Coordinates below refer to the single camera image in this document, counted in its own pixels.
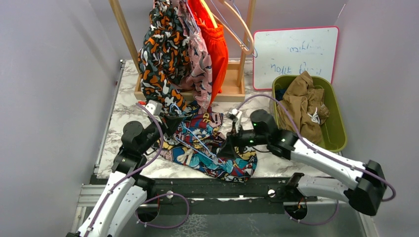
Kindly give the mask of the light blue wire hanger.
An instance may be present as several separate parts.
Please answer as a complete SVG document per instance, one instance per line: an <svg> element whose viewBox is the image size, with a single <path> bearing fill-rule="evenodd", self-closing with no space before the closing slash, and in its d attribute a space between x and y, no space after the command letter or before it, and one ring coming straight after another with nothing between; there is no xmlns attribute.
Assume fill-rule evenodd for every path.
<svg viewBox="0 0 419 237"><path fill-rule="evenodd" d="M195 146L190 146L189 144L187 144L187 143L185 143L184 141L182 141L182 140L180 140L180 139L178 139L177 137L176 137L176 139L180 142L180 143L182 143L182 144L184 144L185 146L187 146L187 147L189 147L189 148L191 148L191 149L193 149L194 151L196 151L196 152L198 152L198 153L200 153L202 156L204 156L205 158L207 158L207 159L209 159L212 163L214 163L215 165L217 165L217 166L224 166L225 165L225 162L223 161L223 160L221 160L220 158L218 158L217 156L216 156L216 154L214 154L202 141L201 141L201 139L197 136L197 135L195 135L189 128L187 128L186 127L186 125L185 125L185 122L182 122L181 123L181 128L182 129L185 129L187 132L189 132L189 134L190 135L192 135L193 137L195 137L195 140L197 141L197 142L199 142L201 145L202 145L202 147L204 147L204 149L205 150L207 150L207 152L209 153L209 156L207 156L205 153L203 153L203 152L201 152L201 151L199 151L199 150L197 150L196 148L195 148Z"/></svg>
<svg viewBox="0 0 419 237"><path fill-rule="evenodd" d="M251 33L255 5L256 5L255 0L249 1L247 18L246 18L246 30L244 30L245 32L244 39L243 40L239 39L237 34L233 30L231 30L234 38L236 39L236 42L241 47L242 52L245 55L252 55L253 58L258 57L258 53L254 45L254 36Z"/></svg>

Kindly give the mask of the colourful patterned shorts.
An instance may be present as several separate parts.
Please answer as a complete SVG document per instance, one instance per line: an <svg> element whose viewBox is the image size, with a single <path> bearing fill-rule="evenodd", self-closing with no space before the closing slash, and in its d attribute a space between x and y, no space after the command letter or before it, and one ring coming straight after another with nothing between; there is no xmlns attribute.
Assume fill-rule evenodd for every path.
<svg viewBox="0 0 419 237"><path fill-rule="evenodd" d="M253 176L258 162L254 148L235 148L232 157L218 154L226 140L222 113L211 108L200 113L198 103L191 102L182 114L173 136L164 139L160 152L164 159L227 182L243 183Z"/></svg>

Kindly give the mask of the navy blue shorts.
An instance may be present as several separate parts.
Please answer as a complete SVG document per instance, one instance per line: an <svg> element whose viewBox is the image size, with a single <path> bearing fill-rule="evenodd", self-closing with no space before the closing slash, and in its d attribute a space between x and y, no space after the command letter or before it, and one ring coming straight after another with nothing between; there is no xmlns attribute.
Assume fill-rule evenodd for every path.
<svg viewBox="0 0 419 237"><path fill-rule="evenodd" d="M283 100L283 97L284 97L286 91L287 91L286 89L276 89L275 90L275 99L278 100L278 101Z"/></svg>

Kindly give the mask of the tan khaki shorts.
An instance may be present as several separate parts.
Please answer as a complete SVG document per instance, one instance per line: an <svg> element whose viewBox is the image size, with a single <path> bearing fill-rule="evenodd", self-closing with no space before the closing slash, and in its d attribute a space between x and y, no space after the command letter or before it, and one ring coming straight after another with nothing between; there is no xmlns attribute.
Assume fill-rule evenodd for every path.
<svg viewBox="0 0 419 237"><path fill-rule="evenodd" d="M295 132L295 123L302 137L318 145L322 141L321 125L330 115L324 104L325 90L315 88L313 78L305 71L296 77L277 106L279 126Z"/></svg>

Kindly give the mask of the cream wooden hanger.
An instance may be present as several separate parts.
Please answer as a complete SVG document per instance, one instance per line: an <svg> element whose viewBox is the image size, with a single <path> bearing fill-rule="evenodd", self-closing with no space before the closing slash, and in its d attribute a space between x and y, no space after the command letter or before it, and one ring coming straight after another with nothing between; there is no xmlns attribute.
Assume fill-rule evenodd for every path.
<svg viewBox="0 0 419 237"><path fill-rule="evenodd" d="M233 30L235 32L235 29L233 26L229 24L228 20L235 19L237 21L237 25L241 28L244 34L245 34L244 30L246 30L246 21L243 19L239 8L235 4L235 1L234 0L211 0L210 2L214 6L214 9L216 10L216 15L213 14L214 18L226 28L226 30L229 32L229 34L232 36L232 38L236 42L236 39L234 38L231 31Z"/></svg>

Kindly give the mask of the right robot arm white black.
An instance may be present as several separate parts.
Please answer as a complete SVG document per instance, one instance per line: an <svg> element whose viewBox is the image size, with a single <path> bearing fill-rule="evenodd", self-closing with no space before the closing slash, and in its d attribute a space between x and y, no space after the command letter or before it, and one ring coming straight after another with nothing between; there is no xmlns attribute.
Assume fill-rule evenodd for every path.
<svg viewBox="0 0 419 237"><path fill-rule="evenodd" d="M295 173L288 180L282 197L297 201L308 197L325 197L348 203L365 215L375 216L387 189L381 165L351 160L325 150L295 132L280 129L271 114L264 109L251 113L253 128L241 126L242 112L230 109L227 118L232 129L217 153L221 158L232 158L246 147L265 145L279 157L309 165L329 175L328 178Z"/></svg>

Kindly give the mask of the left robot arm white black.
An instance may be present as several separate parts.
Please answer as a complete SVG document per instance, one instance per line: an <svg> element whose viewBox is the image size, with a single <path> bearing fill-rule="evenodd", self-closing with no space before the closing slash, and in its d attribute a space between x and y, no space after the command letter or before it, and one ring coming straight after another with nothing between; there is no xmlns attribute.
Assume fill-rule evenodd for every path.
<svg viewBox="0 0 419 237"><path fill-rule="evenodd" d="M151 117L151 121L147 127L138 121L130 121L123 127L122 146L102 194L82 225L67 236L117 237L137 208L155 198L155 181L140 174L152 163L145 153L153 145L162 145L165 135L173 135L182 118L158 122Z"/></svg>

